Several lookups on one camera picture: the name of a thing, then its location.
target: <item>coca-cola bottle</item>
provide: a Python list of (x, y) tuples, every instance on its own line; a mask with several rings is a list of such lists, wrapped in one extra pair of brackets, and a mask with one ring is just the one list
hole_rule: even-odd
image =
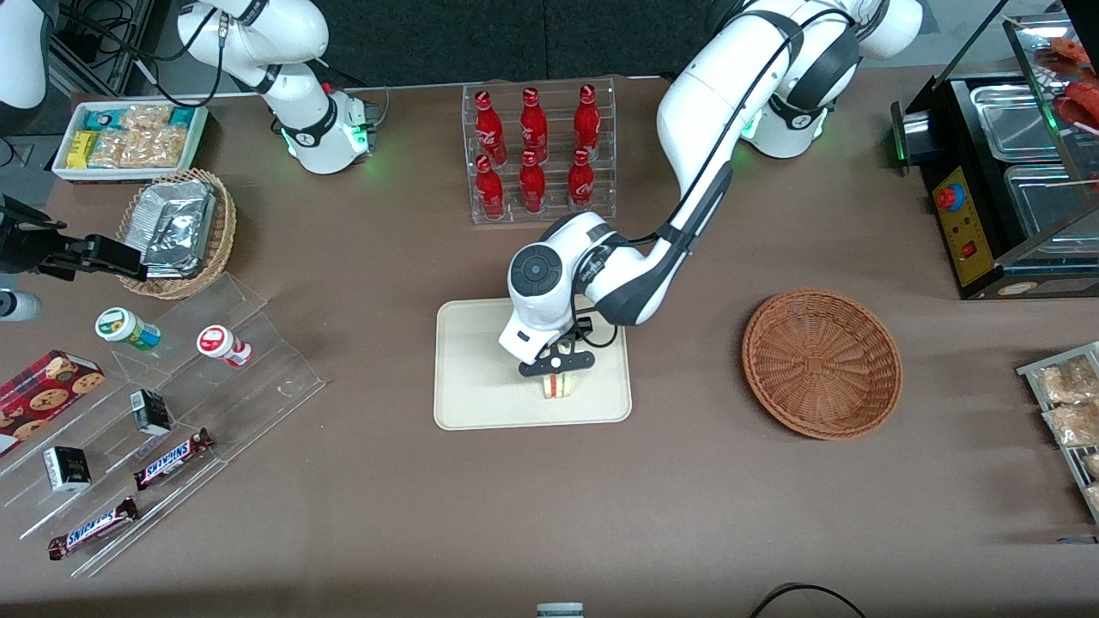
[(539, 104), (539, 91), (534, 88), (523, 88), (523, 113), (519, 117), (519, 125), (523, 129), (523, 148), (534, 151), (539, 163), (550, 158), (548, 123), (546, 112)]
[(519, 172), (519, 189), (523, 192), (523, 208), (532, 214), (542, 212), (546, 196), (546, 175), (532, 150), (523, 151), (523, 169)]
[(588, 165), (588, 151), (576, 148), (573, 153), (573, 167), (568, 170), (568, 206), (573, 210), (591, 208), (591, 187), (595, 185), (595, 174)]
[(503, 217), (503, 183), (492, 169), (488, 155), (477, 155), (477, 200), (489, 219)]
[(485, 90), (474, 95), (477, 106), (477, 140), (481, 150), (497, 166), (508, 161), (508, 146), (503, 144), (503, 123), (492, 109), (492, 98)]
[(573, 117), (576, 131), (576, 147), (588, 151), (588, 161), (599, 158), (599, 108), (596, 107), (596, 88), (590, 84), (580, 86), (580, 107)]

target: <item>cookie box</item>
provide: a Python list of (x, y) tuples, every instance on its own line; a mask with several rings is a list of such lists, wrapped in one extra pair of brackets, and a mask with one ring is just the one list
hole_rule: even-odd
[[(184, 99), (185, 103), (196, 103), (198, 101), (192, 101), (190, 99)], [(66, 156), (68, 152), (73, 148), (73, 142), (77, 139), (78, 133), (85, 129), (85, 124), (88, 118), (88, 112), (101, 112), (108, 110), (114, 110), (119, 108), (125, 108), (132, 104), (142, 106), (168, 106), (171, 104), (169, 101), (164, 99), (122, 99), (122, 100), (111, 100), (111, 101), (93, 101), (88, 103), (80, 103), (76, 107), (73, 112), (73, 118), (69, 120), (68, 129), (65, 131), (65, 136), (62, 139), (60, 148), (57, 151), (57, 156), (54, 157), (54, 163), (52, 170), (57, 175), (58, 178), (63, 180), (68, 180), (74, 185), (86, 185), (86, 184), (123, 184), (123, 183), (144, 183), (151, 178), (162, 178), (169, 174), (175, 174), (177, 172), (185, 172), (190, 169), (191, 162), (195, 161), (195, 153), (199, 148), (199, 140), (202, 136), (202, 129), (206, 126), (207, 117), (209, 112), (207, 108), (198, 108), (195, 110), (195, 115), (190, 119), (190, 124), (187, 129), (187, 140), (184, 142), (184, 152), (179, 157), (179, 163), (175, 167), (135, 167), (135, 168), (77, 168), (68, 167), (66, 163)]]
[(0, 386), (0, 457), (104, 379), (96, 363), (53, 350)]

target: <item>red cookie box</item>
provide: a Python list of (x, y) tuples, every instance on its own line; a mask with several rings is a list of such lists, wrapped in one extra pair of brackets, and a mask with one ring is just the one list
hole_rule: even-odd
[(53, 350), (0, 386), (0, 456), (104, 379), (96, 363)]

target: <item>acrylic display stand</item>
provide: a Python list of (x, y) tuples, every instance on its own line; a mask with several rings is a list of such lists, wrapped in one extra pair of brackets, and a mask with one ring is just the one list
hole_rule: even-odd
[[(4, 520), (25, 527), (20, 539), (41, 545), (42, 560), (47, 560), (51, 539), (133, 496), (142, 514), (140, 520), (123, 525), (106, 540), (86, 543), (57, 563), (74, 577), (95, 575), (324, 386), (309, 362), (259, 311), (265, 302), (231, 275), (222, 275), (153, 321), (163, 339), (152, 352), (120, 345), (114, 352), (120, 369), (109, 371), (108, 380), (89, 394), (98, 399), (87, 405), (78, 401), (74, 408), (82, 408), (68, 410), (57, 419), (65, 422), (55, 421), (40, 432), (46, 433), (57, 424), (52, 433), (33, 445), (24, 444), (23, 451), (0, 462)], [(215, 323), (252, 344), (252, 360), (244, 367), (233, 368), (198, 353), (198, 333)], [(151, 388), (164, 396), (173, 420), (170, 433), (154, 437), (137, 431), (130, 411), (130, 394), (138, 388)], [(158, 485), (137, 492), (133, 473), (201, 428), (207, 429), (215, 445)], [(51, 490), (42, 451), (56, 445), (85, 451), (91, 487), (80, 493)]]
[[(596, 106), (599, 108), (599, 155), (590, 163), (595, 173), (591, 189), (591, 205), (587, 210), (606, 219), (614, 218), (617, 206), (618, 143), (615, 140), (614, 82), (601, 79), (562, 79), (553, 81), (528, 81), (523, 84), (480, 84), (462, 89), (462, 128), (466, 146), (466, 174), (469, 178), (469, 205), (474, 223), (524, 223), (552, 222), (574, 212), (568, 206), (568, 170), (573, 167), (576, 150), (576, 134), (573, 117), (580, 104), (580, 86), (590, 84), (596, 88)], [(519, 190), (519, 172), (523, 168), (523, 136), (519, 117), (523, 112), (523, 88), (537, 88), (542, 110), (550, 126), (550, 158), (542, 164), (546, 175), (546, 195), (542, 212), (534, 214), (523, 208)], [(503, 181), (503, 217), (489, 219), (477, 199), (477, 168), (474, 161), (482, 154), (477, 140), (477, 107), (474, 95), (486, 90), (492, 97), (492, 108), (503, 123), (503, 141), (508, 146), (508, 161), (496, 168)]]
[[(1039, 369), (1059, 365), (1066, 361), (1076, 358), (1077, 356), (1084, 356), (1087, 358), (1088, 363), (1091, 365), (1091, 371), (1099, 376), (1099, 342), (1081, 345), (1080, 347), (1069, 350), (1068, 352), (1064, 352), (1055, 356), (1050, 356), (1048, 358), (1044, 358), (1015, 369), (1017, 374), (1026, 378), (1026, 384), (1030, 385), (1031, 391), (1034, 394), (1034, 398), (1037, 399), (1039, 406), (1042, 407), (1042, 419), (1050, 426), (1050, 430), (1053, 431), (1054, 435), (1056, 435), (1057, 430), (1050, 420), (1050, 412), (1053, 410), (1054, 406), (1050, 404), (1034, 375)], [(1065, 455), (1065, 461), (1068, 462), (1068, 468), (1073, 473), (1073, 479), (1076, 481), (1076, 486), (1081, 493), (1085, 487), (1099, 483), (1099, 479), (1092, 477), (1087, 467), (1084, 465), (1084, 457), (1099, 452), (1099, 445), (1064, 446), (1058, 444), (1057, 448), (1061, 450), (1061, 453)], [(1087, 504), (1088, 510), (1091, 511), (1091, 519), (1099, 525), (1099, 510), (1091, 506), (1091, 503), (1087, 499), (1084, 501)]]

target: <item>yellow control panel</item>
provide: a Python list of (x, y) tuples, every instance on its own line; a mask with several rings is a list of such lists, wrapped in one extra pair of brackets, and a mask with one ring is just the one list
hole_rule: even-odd
[(950, 247), (954, 271), (958, 282), (967, 286), (996, 265), (992, 252), (980, 227), (977, 209), (969, 197), (969, 185), (962, 168), (955, 169), (942, 181), (934, 192), (935, 210), (943, 225), (946, 245)]

